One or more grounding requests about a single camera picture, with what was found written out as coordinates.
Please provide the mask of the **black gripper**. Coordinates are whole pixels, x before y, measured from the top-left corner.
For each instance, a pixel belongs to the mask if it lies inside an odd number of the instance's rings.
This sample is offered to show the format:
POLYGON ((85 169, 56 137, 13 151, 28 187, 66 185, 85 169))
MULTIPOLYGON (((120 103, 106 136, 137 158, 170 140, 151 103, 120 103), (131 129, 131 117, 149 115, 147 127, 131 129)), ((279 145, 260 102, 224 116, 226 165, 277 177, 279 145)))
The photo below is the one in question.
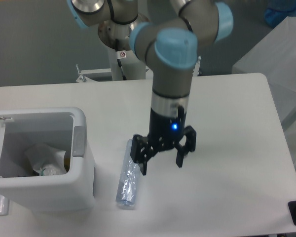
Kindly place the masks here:
POLYGON ((148 136, 133 136, 130 156, 133 162, 139 165, 143 176, 147 174, 148 161, 159 151, 176 148, 176 165, 182 168, 185 156, 196 149, 197 133, 192 126, 185 126, 185 109, 178 106, 175 111, 176 116, 166 117, 151 109, 148 136), (186 140, 182 146, 179 142, 183 136, 186 140))

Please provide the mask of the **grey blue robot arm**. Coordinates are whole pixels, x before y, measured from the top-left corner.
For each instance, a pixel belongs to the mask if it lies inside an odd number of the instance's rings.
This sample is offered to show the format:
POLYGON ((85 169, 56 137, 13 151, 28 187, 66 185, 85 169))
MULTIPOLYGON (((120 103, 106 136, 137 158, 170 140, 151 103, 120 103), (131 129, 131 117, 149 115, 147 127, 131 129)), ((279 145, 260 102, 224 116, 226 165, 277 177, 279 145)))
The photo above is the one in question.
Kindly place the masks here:
POLYGON ((177 18, 155 25, 136 25, 128 48, 153 72, 149 132, 132 139, 131 158, 146 175, 157 153, 177 150, 176 164, 196 147, 196 131, 185 124, 198 50, 229 36, 233 15, 229 6, 212 0, 173 0, 177 18))

